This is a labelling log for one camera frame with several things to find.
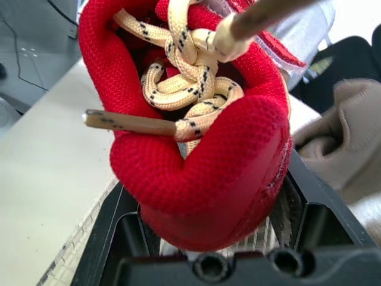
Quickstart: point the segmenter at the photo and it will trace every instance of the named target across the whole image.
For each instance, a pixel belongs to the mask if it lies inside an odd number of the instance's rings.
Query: white table
[[[292,97],[291,106],[292,132],[319,117]],[[108,161],[113,135],[82,123],[87,108],[102,107],[81,60],[0,141],[1,286],[36,285],[117,182]],[[44,285],[69,285],[75,266],[66,278],[57,269]]]

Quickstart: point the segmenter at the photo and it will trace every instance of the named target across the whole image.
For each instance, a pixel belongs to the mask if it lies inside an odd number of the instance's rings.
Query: beige fabric
[[[363,198],[349,208],[372,239],[381,247],[381,194]]]
[[[370,176],[381,162],[381,84],[344,80],[334,94],[335,106],[295,134],[294,142],[305,164],[352,204],[381,185],[381,177]]]

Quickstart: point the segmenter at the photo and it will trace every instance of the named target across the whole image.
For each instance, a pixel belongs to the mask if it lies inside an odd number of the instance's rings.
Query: white desk
[[[294,98],[291,106],[293,132],[319,117]],[[113,135],[82,123],[87,108],[102,107],[81,60],[0,141],[1,286],[36,285],[117,182]],[[44,285],[68,281],[49,276]]]

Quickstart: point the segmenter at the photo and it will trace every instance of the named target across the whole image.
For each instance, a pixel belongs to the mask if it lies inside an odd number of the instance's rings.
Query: black cable
[[[21,65],[20,65],[20,55],[18,54],[18,46],[17,46],[17,34],[15,32],[15,30],[7,23],[7,21],[5,21],[5,19],[2,19],[1,21],[4,22],[4,24],[7,25],[7,27],[12,31],[13,33],[13,41],[14,41],[14,49],[15,49],[15,53],[16,53],[16,62],[17,62],[17,67],[18,67],[18,78],[21,79],[22,81],[26,82],[26,83],[29,83],[30,85],[34,85],[38,88],[41,88],[43,89],[44,91],[49,91],[48,89],[42,87],[42,86],[39,86],[33,82],[29,82],[28,80],[26,79],[23,79],[21,77]]]
[[[61,15],[62,17],[64,17],[67,21],[69,21],[71,24],[75,25],[76,27],[78,27],[78,24],[73,21],[71,18],[69,18],[68,16],[66,16],[65,13],[63,13],[51,0],[47,0],[48,3],[50,4],[50,6],[59,13],[59,15]]]

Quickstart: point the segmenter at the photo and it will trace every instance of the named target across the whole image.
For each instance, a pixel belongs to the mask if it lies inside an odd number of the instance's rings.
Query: red fabric
[[[167,68],[165,68],[165,71],[166,71],[168,77],[173,77],[173,76],[180,73],[179,70],[175,67],[167,67]]]
[[[80,47],[108,111],[161,118],[143,99],[131,56],[144,61],[151,50],[129,51],[110,25],[122,7],[144,17],[156,3],[90,0],[82,14]],[[167,4],[156,5],[163,20]],[[214,29],[220,20],[202,5],[189,10],[191,29]],[[115,133],[110,155],[115,174],[151,228],[183,249],[216,250],[249,234],[270,212],[286,173],[291,145],[280,74],[256,44],[233,65],[245,80],[245,97],[222,112],[186,160],[171,138]]]
[[[305,67],[305,63],[299,61],[288,49],[285,48],[277,39],[275,39],[269,32],[263,31],[258,35],[262,41],[275,52],[283,61],[293,64],[298,67]]]

